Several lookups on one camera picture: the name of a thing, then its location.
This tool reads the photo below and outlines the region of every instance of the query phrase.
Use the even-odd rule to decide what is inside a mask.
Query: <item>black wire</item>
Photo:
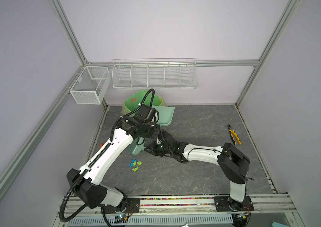
[[[152,92],[152,98],[151,98],[151,100],[150,100],[150,107],[152,107],[153,99],[154,99],[154,93],[155,93],[155,91],[154,91],[153,88],[151,88],[151,89],[149,89],[149,90],[147,91],[147,93],[144,95],[144,98],[143,98],[141,104],[144,104],[145,99],[147,98],[147,96],[148,96],[149,93],[151,93],[151,92]],[[133,113],[135,113],[136,111],[138,111],[138,110],[140,109],[140,107],[141,107],[141,105],[140,105],[136,110],[134,110],[134,111],[132,111],[132,112],[130,112],[130,113],[124,115],[124,116],[132,115]],[[115,131],[115,129],[116,129],[116,126],[117,126],[117,124],[119,123],[119,121],[121,120],[121,118],[124,117],[124,116],[119,117],[119,118],[115,121],[115,123],[114,123],[114,125],[113,125],[113,127],[112,127],[112,129],[111,129],[110,138],[109,138],[109,140],[110,140],[111,142],[113,141],[113,138],[114,138],[114,131]],[[91,167],[94,166],[95,162],[99,160],[99,158],[106,152],[106,150],[110,147],[110,145],[111,145],[111,143],[107,143],[107,144],[106,144],[106,146],[104,147],[104,149],[103,149],[103,150],[91,161],[91,163],[88,165],[89,168],[91,168]],[[89,171],[88,169],[85,169],[84,171],[82,171],[82,174],[79,175],[79,176],[76,178],[76,180],[73,182],[73,184],[72,184],[72,186],[70,187],[70,189],[67,191],[65,197],[63,198],[62,204],[61,204],[61,206],[60,206],[60,208],[59,208],[59,219],[60,219],[60,221],[62,221],[62,222],[68,222],[69,220],[73,219],[78,213],[80,213],[85,207],[87,207],[87,204],[84,204],[84,205],[82,205],[80,208],[78,208],[78,210],[75,211],[72,215],[70,215],[70,216],[67,217],[67,218],[65,217],[65,208],[66,208],[67,202],[68,202],[68,200],[69,200],[69,198],[70,198],[73,190],[75,189],[75,187],[81,182],[82,178],[84,177],[84,175],[85,175],[88,171]],[[104,214],[104,212],[103,212],[104,210],[103,210],[102,207],[101,207],[101,211],[102,211],[102,213],[103,213],[103,216],[104,216],[104,219],[105,219],[106,224],[107,224],[109,227],[112,227],[112,226],[110,225],[110,223],[107,221],[107,219],[106,219],[106,217],[105,217],[105,214]]]
[[[155,110],[155,112],[157,113],[158,117],[156,118],[155,115],[154,115],[154,117],[153,117],[154,121],[153,122],[148,122],[147,125],[156,125],[158,123],[158,121],[159,121],[159,112],[157,110]]]
[[[72,191],[75,189],[75,187],[78,185],[78,183],[80,183],[80,181],[82,180],[83,176],[88,172],[88,169],[85,169],[81,175],[79,175],[76,180],[73,182],[72,186],[70,187],[70,189],[67,191],[65,197],[62,200],[61,206],[59,207],[59,219],[62,222],[68,222],[69,220],[73,219],[78,213],[80,213],[80,211],[82,211],[85,207],[87,207],[86,204],[82,205],[80,208],[78,208],[77,211],[75,211],[72,215],[70,215],[69,217],[65,217],[65,208],[66,208],[66,204],[67,201],[69,200]]]
[[[160,139],[161,139],[160,142],[164,141],[164,143],[166,143],[166,145],[167,145],[167,149],[169,150],[169,152],[173,152],[172,149],[171,149],[171,147],[170,147],[170,145],[169,145],[169,143],[168,143],[168,141],[166,141],[166,139],[164,138],[163,132],[164,132],[164,130],[162,129],[162,130],[160,131],[160,134],[159,134],[159,135],[160,135]]]
[[[188,152],[188,154],[187,154],[187,162],[189,162],[188,156],[190,155],[191,151],[193,151],[193,150],[195,150],[195,149],[196,149],[196,148],[193,148],[192,150],[190,150],[190,152]]]
[[[136,144],[139,142],[139,139],[140,139],[140,137],[137,136],[137,137],[136,137]]]
[[[190,150],[190,152],[188,152],[188,154],[187,154],[187,162],[189,162],[188,156],[190,155],[191,151],[196,150],[196,149],[212,150],[212,149],[207,149],[207,148],[193,148],[193,149]]]
[[[133,110],[132,112],[130,112],[130,113],[124,115],[124,116],[130,116],[130,115],[132,115],[133,113],[137,112],[137,111],[140,109],[141,105],[144,104],[145,99],[147,98],[147,96],[149,95],[149,93],[152,93],[152,98],[150,99],[150,105],[149,105],[149,106],[152,108],[153,99],[154,99],[154,93],[155,93],[155,91],[154,91],[153,88],[149,89],[149,90],[147,91],[147,93],[145,93],[145,95],[144,95],[144,97],[143,97],[143,100],[142,100],[140,106],[138,106],[138,108],[136,108],[135,110]]]
[[[113,226],[110,224],[110,222],[108,221],[108,219],[106,218],[106,216],[105,216],[105,211],[104,211],[104,208],[103,208],[103,207],[101,207],[101,212],[102,212],[102,217],[104,218],[104,221],[105,221],[105,223],[108,225],[108,227],[113,227]]]
[[[250,210],[248,210],[248,211],[249,211],[249,220],[248,220],[248,222],[246,223],[246,225],[244,227],[246,227],[249,224],[249,221],[250,221],[250,218],[251,218],[251,211]]]
[[[141,144],[138,144],[138,142],[139,142],[139,139],[138,139],[138,141],[136,142],[136,145],[140,146],[140,145],[142,145],[144,143],[144,141],[145,141],[145,139],[143,138],[143,142]]]

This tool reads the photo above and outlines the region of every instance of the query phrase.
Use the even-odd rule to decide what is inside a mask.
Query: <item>white wall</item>
[[[53,225],[70,187],[66,174],[84,164],[101,113],[69,98],[0,203],[0,226]]]
[[[46,0],[0,1],[0,175],[78,67]]]
[[[62,0],[90,62],[258,59],[288,0]]]
[[[236,103],[252,70],[252,66],[199,67],[196,89],[157,89],[156,94],[167,104]],[[111,84],[105,100],[108,104],[122,104],[137,91],[116,90]]]
[[[321,226],[321,1],[302,1],[240,109],[281,192]]]

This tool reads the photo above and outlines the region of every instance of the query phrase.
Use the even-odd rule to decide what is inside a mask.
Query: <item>metal mounting plate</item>
[[[227,208],[229,206],[229,202],[227,201],[228,198],[228,196],[215,196],[213,198],[215,200],[216,211],[230,211],[230,209]],[[245,196],[243,204],[249,208],[249,211],[254,211],[254,206],[252,205],[249,196]],[[245,206],[242,207],[239,211],[248,211]]]
[[[131,213],[131,212],[133,212],[133,214],[134,213],[139,213],[140,198],[127,198],[126,199],[126,204],[127,205],[132,205],[134,207],[134,210],[133,210],[133,207],[127,206],[126,210],[124,212],[121,212],[121,213]],[[116,212],[114,210],[113,206],[104,206],[104,211],[105,211],[106,214],[117,214],[117,213],[119,213],[119,212]]]

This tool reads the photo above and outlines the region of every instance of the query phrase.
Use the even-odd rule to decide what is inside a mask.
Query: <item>white wire basket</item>
[[[115,89],[196,88],[196,61],[114,64],[113,87]]]
[[[78,104],[101,104],[110,80],[107,67],[86,66],[72,85],[70,93]]]

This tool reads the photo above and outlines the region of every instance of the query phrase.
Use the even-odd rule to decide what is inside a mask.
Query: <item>gray marble floor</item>
[[[110,107],[101,129],[97,147],[108,140],[122,107]],[[238,134],[242,145],[236,147],[250,159],[248,176],[255,179],[247,183],[247,193],[268,194],[272,190],[267,182],[258,156],[234,106],[176,106],[170,126],[163,127],[178,142],[201,146],[220,146],[231,142],[227,124]],[[131,159],[142,161],[136,172],[129,167]],[[171,158],[154,157],[141,151],[132,155],[124,150],[104,176],[102,184],[117,187],[128,195],[169,194],[228,194],[230,182],[215,164],[190,161],[182,164]]]

